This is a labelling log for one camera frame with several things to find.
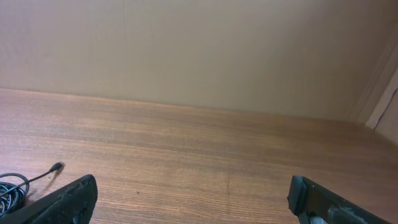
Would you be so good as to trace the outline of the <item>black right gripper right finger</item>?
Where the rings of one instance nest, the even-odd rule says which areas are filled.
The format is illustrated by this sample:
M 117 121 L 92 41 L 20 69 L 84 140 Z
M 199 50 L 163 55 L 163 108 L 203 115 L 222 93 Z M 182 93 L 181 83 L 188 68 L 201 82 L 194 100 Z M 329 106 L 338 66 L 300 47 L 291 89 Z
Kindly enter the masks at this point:
M 388 221 L 299 175 L 292 177 L 287 200 L 289 210 L 298 217 L 301 224 L 389 224 Z

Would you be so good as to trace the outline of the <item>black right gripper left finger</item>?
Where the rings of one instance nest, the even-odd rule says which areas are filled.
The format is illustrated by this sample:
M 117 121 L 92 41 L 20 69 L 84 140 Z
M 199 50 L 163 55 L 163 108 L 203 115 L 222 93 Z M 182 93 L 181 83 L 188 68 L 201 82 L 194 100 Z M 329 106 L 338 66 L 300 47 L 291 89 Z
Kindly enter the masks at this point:
M 1 218 L 1 224 L 89 224 L 96 201 L 96 179 L 88 174 Z

